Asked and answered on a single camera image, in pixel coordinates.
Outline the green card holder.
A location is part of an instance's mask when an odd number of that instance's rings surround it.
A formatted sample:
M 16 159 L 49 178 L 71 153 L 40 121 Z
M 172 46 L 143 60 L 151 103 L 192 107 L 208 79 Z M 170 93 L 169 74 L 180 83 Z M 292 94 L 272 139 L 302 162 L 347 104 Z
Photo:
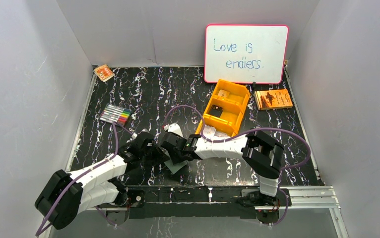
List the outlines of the green card holder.
M 188 161 L 183 161 L 180 163 L 174 164 L 172 160 L 165 161 L 164 164 L 166 167 L 170 170 L 171 174 L 174 175 L 177 173 L 181 168 L 185 167 L 188 165 Z

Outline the white cards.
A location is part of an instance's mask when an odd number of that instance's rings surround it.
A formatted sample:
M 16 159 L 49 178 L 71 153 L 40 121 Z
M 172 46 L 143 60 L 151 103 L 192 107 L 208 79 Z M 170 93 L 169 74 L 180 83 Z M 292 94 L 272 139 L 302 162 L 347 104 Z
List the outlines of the white cards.
M 228 134 L 217 130 L 215 127 L 205 125 L 203 129 L 203 134 L 205 137 L 211 139 L 211 140 L 219 140 L 222 138 L 228 138 L 230 137 Z

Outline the orange divided bin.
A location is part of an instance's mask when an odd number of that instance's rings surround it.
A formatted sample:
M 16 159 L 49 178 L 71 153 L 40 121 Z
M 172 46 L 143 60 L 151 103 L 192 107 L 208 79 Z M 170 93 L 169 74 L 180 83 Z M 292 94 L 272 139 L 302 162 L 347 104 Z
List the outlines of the orange divided bin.
M 228 98 L 218 97 L 219 90 L 230 92 Z M 215 127 L 229 136 L 239 133 L 242 120 L 250 99 L 250 92 L 246 86 L 232 83 L 225 80 L 218 80 L 202 114 L 205 125 Z M 220 106 L 223 109 L 220 118 L 208 114 L 212 105 Z

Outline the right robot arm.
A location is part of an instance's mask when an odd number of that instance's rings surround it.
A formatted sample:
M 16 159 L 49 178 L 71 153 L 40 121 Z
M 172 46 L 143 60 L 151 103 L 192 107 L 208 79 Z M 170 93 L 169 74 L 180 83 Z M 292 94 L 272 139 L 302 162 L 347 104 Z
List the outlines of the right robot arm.
M 210 158 L 243 159 L 259 175 L 259 199 L 272 205 L 279 198 L 278 184 L 284 146 L 262 131 L 251 131 L 233 139 L 204 139 L 200 134 L 189 138 L 167 132 L 160 146 L 173 164 Z

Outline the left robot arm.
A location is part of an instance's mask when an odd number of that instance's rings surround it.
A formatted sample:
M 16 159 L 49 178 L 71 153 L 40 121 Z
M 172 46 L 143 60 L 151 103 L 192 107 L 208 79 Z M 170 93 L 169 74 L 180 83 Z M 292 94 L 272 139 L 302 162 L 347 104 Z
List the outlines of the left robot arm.
M 142 131 L 124 145 L 117 140 L 114 152 L 91 166 L 54 172 L 34 207 L 43 215 L 43 224 L 61 230 L 91 207 L 104 203 L 123 206 L 128 193 L 117 177 L 141 165 L 154 166 L 167 160 L 169 156 L 156 144 L 154 136 Z

